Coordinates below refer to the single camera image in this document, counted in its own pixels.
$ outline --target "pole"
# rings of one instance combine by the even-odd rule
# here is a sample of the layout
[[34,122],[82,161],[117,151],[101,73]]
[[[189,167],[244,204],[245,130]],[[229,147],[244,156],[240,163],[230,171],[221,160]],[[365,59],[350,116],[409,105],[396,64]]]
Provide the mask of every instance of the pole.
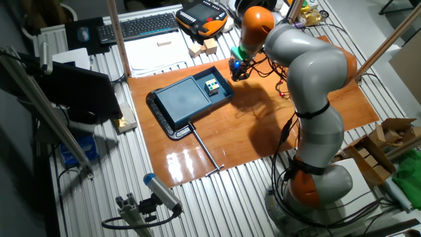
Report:
[[396,30],[382,43],[382,45],[370,56],[355,74],[356,81],[395,43],[397,38],[408,29],[408,27],[421,15],[421,4],[415,7],[411,14],[396,28]]
[[[8,47],[7,53],[15,57],[19,57],[13,47]],[[54,130],[61,141],[66,144],[66,147],[73,154],[79,164],[87,171],[88,178],[93,178],[90,172],[91,163],[89,162],[89,159],[86,157],[84,151],[80,148],[73,135],[67,129],[66,125],[54,112],[50,101],[47,99],[47,96],[45,96],[34,77],[27,75],[22,63],[15,59],[7,56],[1,56],[0,63],[4,65],[19,87],[22,88],[25,95],[28,96],[43,118],[48,122],[48,125]]]
[[110,18],[112,23],[112,29],[116,36],[118,51],[120,52],[120,58],[123,63],[124,75],[128,78],[132,75],[130,72],[129,60],[127,59],[126,48],[124,47],[123,33],[121,32],[120,21],[118,20],[118,13],[115,0],[107,0],[108,10],[110,11]]
[[304,0],[294,0],[291,11],[289,12],[288,22],[293,24],[300,14],[301,7],[303,6]]

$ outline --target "metal grid surface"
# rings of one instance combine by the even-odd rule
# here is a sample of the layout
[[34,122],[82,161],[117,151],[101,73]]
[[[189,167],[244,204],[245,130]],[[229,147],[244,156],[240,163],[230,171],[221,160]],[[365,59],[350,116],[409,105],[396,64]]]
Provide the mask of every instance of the metal grid surface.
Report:
[[[175,13],[181,6],[165,7],[120,16],[120,20],[129,20],[141,16],[159,13]],[[332,8],[320,0],[319,10],[326,9],[330,18],[326,23],[343,25]],[[110,18],[104,18],[110,24]],[[316,27],[306,30],[313,36],[327,35],[330,41],[351,53],[361,66],[364,55],[358,50],[352,39],[337,28]],[[34,38],[36,54],[40,43],[49,43],[52,54],[67,51],[64,26],[46,28]],[[182,34],[186,42],[180,47],[186,48],[192,40]],[[200,55],[186,63],[169,68],[163,72],[209,63],[230,57],[230,47],[237,46],[240,31],[234,30],[217,37],[218,51],[213,55]],[[109,53],[91,56],[92,70],[108,74],[110,80],[116,80],[123,74],[122,63],[117,46],[112,46]],[[134,108],[130,89],[125,82],[115,85],[119,101],[126,100]],[[403,110],[396,103],[390,91],[382,81],[371,76],[364,76],[361,90],[372,104],[381,120],[389,117],[405,117]],[[342,147],[353,140],[370,133],[374,124],[350,130],[345,133]],[[95,139],[100,157],[93,161],[95,178],[88,180],[78,176],[78,172],[65,173],[57,183],[58,175],[64,170],[59,153],[50,158],[53,186],[56,197],[57,214],[61,236],[136,236],[134,231],[113,231],[101,227],[101,221],[117,217],[115,197],[132,192],[136,199],[149,198],[151,192],[143,183],[143,176],[153,172],[145,141],[140,126],[135,130],[118,135],[112,122],[100,124],[95,129]],[[293,155],[294,151],[282,153],[282,157]],[[270,186],[270,160],[262,158],[238,167],[222,171],[210,178],[200,178],[172,188],[183,203],[185,213],[171,223],[152,228],[155,236],[279,236],[282,235],[266,214],[264,194]],[[159,207],[159,220],[169,218],[170,213]]]

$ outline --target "wooden block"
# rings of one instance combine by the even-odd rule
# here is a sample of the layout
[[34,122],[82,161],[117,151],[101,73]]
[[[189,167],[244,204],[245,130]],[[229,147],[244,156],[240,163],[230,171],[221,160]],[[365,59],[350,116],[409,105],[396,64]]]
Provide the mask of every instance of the wooden block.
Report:
[[368,157],[364,158],[364,160],[367,162],[367,164],[369,164],[371,167],[375,167],[378,162],[377,160],[372,156],[369,155]]
[[202,45],[202,46],[201,46],[200,53],[204,53],[204,52],[206,52],[206,47],[205,47],[204,45]]
[[164,46],[164,45],[169,45],[169,44],[171,44],[171,40],[161,40],[161,41],[158,41],[158,46],[159,47]]
[[216,41],[213,38],[204,40],[203,45],[206,47],[207,55],[216,53],[216,50],[218,49],[218,45],[216,44]]
[[365,148],[358,150],[358,153],[360,153],[360,155],[364,158],[370,155],[370,153]]
[[376,171],[382,180],[386,180],[390,176],[390,172],[385,170],[381,165],[375,166],[374,171]]
[[193,58],[196,58],[197,56],[199,56],[200,52],[201,52],[201,47],[197,43],[189,47],[189,54]]
[[398,142],[400,139],[402,139],[402,137],[394,130],[392,129],[387,129],[384,133],[384,138],[386,140],[386,142],[389,143],[396,143]]

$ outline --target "black keyboard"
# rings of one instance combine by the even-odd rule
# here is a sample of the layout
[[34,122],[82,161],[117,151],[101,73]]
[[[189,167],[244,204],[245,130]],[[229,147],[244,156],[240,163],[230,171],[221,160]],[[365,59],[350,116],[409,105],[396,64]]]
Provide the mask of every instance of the black keyboard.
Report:
[[[158,14],[126,22],[120,22],[124,41],[137,40],[158,34],[178,31],[176,18],[172,13]],[[97,32],[101,45],[116,43],[112,25],[98,26]]]

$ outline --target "white paper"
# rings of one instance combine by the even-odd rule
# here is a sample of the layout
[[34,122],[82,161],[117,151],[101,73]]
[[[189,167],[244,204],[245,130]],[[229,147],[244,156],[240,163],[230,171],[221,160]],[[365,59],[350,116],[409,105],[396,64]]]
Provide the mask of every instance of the white paper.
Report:
[[[171,41],[171,44],[158,46],[159,41]],[[132,74],[145,76],[184,63],[188,51],[181,46],[183,44],[184,40],[179,32],[125,42]]]
[[57,53],[53,55],[53,61],[58,63],[69,63],[74,62],[74,65],[78,68],[89,70],[91,68],[91,62],[87,55],[86,48],[74,49],[63,53]]

